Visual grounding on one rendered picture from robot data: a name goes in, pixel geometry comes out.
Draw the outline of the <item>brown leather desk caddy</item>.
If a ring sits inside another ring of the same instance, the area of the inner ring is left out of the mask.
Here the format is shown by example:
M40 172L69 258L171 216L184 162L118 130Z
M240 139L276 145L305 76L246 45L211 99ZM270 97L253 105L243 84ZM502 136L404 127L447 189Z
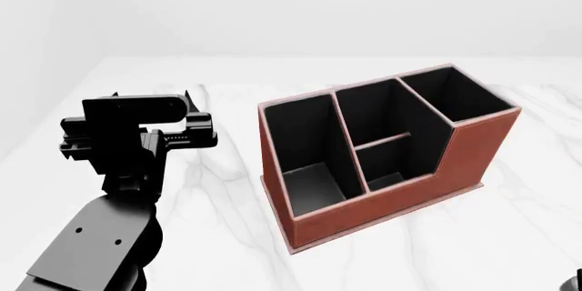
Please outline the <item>brown leather desk caddy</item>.
M521 112L453 64L257 110L261 181L293 254L477 189Z

